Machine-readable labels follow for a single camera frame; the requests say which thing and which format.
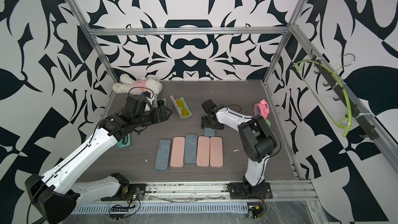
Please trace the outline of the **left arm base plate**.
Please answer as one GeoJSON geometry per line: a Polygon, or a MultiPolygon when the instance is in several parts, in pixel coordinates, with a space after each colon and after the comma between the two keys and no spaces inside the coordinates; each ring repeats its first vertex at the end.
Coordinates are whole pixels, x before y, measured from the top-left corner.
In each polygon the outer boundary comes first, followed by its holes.
{"type": "Polygon", "coordinates": [[[147,184],[131,183],[120,173],[113,173],[110,176],[118,181],[120,187],[113,196],[101,198],[101,201],[135,201],[142,200],[145,196],[147,184]]]}

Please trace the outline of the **grey-green case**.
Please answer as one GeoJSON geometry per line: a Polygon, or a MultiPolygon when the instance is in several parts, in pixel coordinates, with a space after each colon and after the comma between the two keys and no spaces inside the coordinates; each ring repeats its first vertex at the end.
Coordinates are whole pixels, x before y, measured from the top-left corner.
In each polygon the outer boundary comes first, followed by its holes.
{"type": "Polygon", "coordinates": [[[131,134],[126,135],[123,137],[118,143],[117,143],[118,148],[126,148],[131,146],[131,134]]]}

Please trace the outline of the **grey case with black sunglasses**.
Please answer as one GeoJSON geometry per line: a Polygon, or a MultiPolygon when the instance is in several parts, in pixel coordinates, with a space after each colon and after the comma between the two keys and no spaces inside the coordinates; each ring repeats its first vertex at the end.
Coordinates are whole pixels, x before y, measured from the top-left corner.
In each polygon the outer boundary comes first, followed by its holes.
{"type": "Polygon", "coordinates": [[[158,96],[155,95],[153,106],[154,107],[167,106],[167,100],[165,98],[158,98],[158,96]]]}

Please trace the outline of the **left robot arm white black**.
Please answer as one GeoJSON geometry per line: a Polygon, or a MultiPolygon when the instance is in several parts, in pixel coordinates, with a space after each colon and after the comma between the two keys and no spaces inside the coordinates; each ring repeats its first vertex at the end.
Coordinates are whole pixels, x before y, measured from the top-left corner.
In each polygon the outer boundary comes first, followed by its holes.
{"type": "Polygon", "coordinates": [[[130,183],[120,173],[93,181],[77,180],[104,152],[132,132],[167,121],[173,111],[160,106],[146,111],[144,107],[125,107],[100,121],[94,133],[66,159],[43,175],[31,175],[25,182],[33,205],[50,224],[58,224],[76,208],[110,198],[124,200],[130,183]]]}

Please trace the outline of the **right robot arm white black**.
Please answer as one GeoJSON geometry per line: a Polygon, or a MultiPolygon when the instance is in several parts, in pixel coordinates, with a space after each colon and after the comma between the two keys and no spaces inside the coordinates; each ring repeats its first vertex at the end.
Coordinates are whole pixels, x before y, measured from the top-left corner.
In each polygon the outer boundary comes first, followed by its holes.
{"type": "Polygon", "coordinates": [[[243,150],[248,157],[244,183],[249,187],[264,182],[265,169],[277,147],[277,141],[270,126],[260,116],[247,116],[230,110],[226,106],[203,106],[204,127],[222,130],[225,125],[239,133],[243,150]]]}

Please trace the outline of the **mint case with white sunglasses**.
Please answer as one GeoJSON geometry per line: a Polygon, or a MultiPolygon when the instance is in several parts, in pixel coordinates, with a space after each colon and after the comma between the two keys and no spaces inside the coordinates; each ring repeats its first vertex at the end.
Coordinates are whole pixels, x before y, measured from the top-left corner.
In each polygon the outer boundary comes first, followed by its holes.
{"type": "Polygon", "coordinates": [[[185,136],[184,163],[196,164],[198,149],[198,136],[196,134],[187,134],[185,136]]]}

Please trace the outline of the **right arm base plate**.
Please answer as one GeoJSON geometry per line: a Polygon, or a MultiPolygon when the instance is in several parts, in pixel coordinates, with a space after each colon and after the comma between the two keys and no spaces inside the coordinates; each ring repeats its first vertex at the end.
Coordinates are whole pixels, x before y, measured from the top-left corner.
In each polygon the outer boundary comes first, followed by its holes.
{"type": "Polygon", "coordinates": [[[244,180],[242,183],[229,183],[227,190],[231,199],[272,199],[273,194],[271,186],[265,180],[261,181],[257,186],[252,186],[244,180]]]}

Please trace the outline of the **pink case with red glasses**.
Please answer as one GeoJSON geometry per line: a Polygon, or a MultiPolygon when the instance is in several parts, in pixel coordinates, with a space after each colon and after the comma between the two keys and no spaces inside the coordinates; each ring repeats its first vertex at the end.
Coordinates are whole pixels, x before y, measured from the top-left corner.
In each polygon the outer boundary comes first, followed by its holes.
{"type": "Polygon", "coordinates": [[[184,148],[185,138],[181,136],[174,137],[170,160],[172,168],[182,168],[184,166],[184,148]]]}

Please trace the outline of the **beige case with yellow glasses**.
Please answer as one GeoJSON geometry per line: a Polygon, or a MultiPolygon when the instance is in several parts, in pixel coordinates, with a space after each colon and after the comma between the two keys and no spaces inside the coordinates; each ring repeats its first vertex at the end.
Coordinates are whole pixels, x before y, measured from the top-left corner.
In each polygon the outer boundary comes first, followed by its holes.
{"type": "Polygon", "coordinates": [[[170,95],[170,98],[180,119],[186,119],[192,116],[192,112],[190,111],[183,97],[175,99],[172,95],[170,95]]]}

